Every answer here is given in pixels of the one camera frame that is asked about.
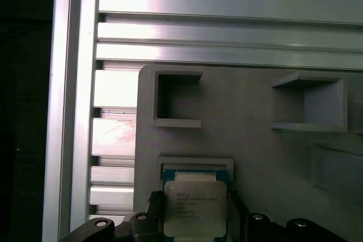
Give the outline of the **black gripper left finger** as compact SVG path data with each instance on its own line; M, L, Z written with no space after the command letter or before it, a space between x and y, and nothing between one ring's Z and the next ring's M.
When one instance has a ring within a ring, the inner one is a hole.
M60 242L163 241L160 228L164 193L153 191L145 212L135 213L118 226L109 218L94 218L60 239Z

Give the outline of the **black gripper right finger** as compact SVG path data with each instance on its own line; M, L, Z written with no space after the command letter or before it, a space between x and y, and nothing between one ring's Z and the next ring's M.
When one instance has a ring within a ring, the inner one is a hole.
M265 194L249 209L228 194L228 241L362 241L362 203L323 190Z

